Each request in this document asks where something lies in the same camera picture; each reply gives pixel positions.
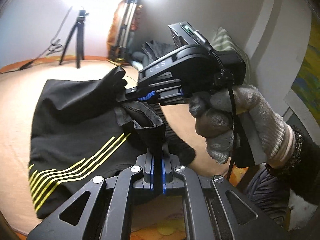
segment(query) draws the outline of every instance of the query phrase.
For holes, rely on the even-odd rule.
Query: white wall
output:
[[[118,0],[108,0],[106,10],[90,12],[85,27],[85,54],[106,56],[106,37]],[[172,43],[168,24],[189,21],[210,40],[223,26],[244,47],[263,0],[143,0],[141,28],[136,47],[156,39]],[[48,45],[69,4],[65,0],[13,0],[0,17],[0,67],[36,57]],[[69,15],[59,37],[64,44],[77,15]],[[75,53],[75,38],[67,54]]]
[[[288,109],[284,97],[301,67],[307,49],[311,11],[305,0],[275,0],[275,3],[278,2],[279,5],[274,4],[274,8],[280,6],[279,10],[276,9],[277,17],[271,23],[274,26],[262,36],[260,44],[263,46],[258,47],[260,51],[253,54],[251,62],[254,85],[272,109],[283,115]]]
[[[225,28],[243,48],[259,15],[263,0],[147,0],[141,41],[155,39],[172,43],[169,24],[188,21],[208,40]]]

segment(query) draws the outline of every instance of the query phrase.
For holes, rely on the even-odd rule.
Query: elastic cuff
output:
[[[295,145],[295,135],[292,128],[285,123],[285,137],[277,155],[268,161],[273,169],[281,169],[291,158]]]
[[[269,159],[277,158],[278,153],[286,150],[289,138],[289,129],[279,114],[273,113],[273,121],[266,127],[268,144],[270,145]]]
[[[293,153],[289,160],[281,169],[274,169],[269,163],[267,164],[267,169],[270,174],[278,177],[279,179],[287,183],[293,182],[294,176],[299,177],[301,169],[298,169],[297,167],[301,163],[303,154],[306,154],[305,152],[303,154],[301,153],[302,144],[304,140],[302,135],[300,134],[300,130],[296,127],[293,127],[292,131],[294,133],[295,143],[293,144]]]

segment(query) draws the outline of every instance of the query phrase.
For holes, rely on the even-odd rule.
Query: black tripod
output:
[[[63,52],[60,58],[59,65],[62,64],[64,55],[68,49],[70,40],[72,38],[73,33],[77,30],[77,41],[76,41],[76,60],[77,60],[77,68],[80,68],[80,57],[84,59],[84,46],[83,46],[83,38],[84,38],[84,21],[85,17],[89,15],[84,9],[79,10],[79,15],[77,17],[76,23],[73,25],[72,29],[70,30],[69,36],[67,38],[67,42],[63,48]]]

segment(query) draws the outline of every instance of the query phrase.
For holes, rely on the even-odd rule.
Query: gray fabric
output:
[[[284,226],[288,210],[289,187],[263,167],[252,178],[244,191],[247,198],[278,225]]]
[[[176,49],[176,46],[174,45],[162,43],[154,40],[150,42],[145,42],[142,45],[142,50],[147,55],[149,64],[163,57],[169,52],[174,51],[175,49]]]
[[[236,106],[238,109],[245,109],[249,111],[250,116],[257,128],[259,138],[261,140],[262,149],[266,153],[269,163],[270,161],[281,160],[286,146],[289,145],[290,132],[286,133],[288,129],[282,117],[274,113],[260,94],[260,92],[253,86],[234,86],[232,88],[235,97]],[[205,119],[199,122],[199,117],[196,120],[197,133],[203,136],[199,131],[209,131],[210,127],[223,127],[230,128],[223,134],[205,135],[207,142],[207,152],[219,164],[226,163],[228,160],[227,151],[232,148],[233,133],[229,123],[223,122],[225,120],[225,112],[231,112],[231,102],[229,92],[223,89],[210,97],[209,104],[202,102],[199,95],[195,95],[189,100],[189,109],[193,117],[200,116],[209,107],[216,111],[206,112]]]

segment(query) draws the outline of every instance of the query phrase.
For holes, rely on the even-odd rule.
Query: hand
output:
[[[233,93],[237,113],[249,111],[268,163],[273,168],[281,168],[292,155],[294,148],[295,138],[291,127],[279,114],[272,111],[255,87],[235,86]],[[212,96],[208,93],[194,95],[189,101],[189,111],[196,118],[197,134],[206,138],[208,154],[219,164],[226,163],[233,138],[228,90],[219,91]]]

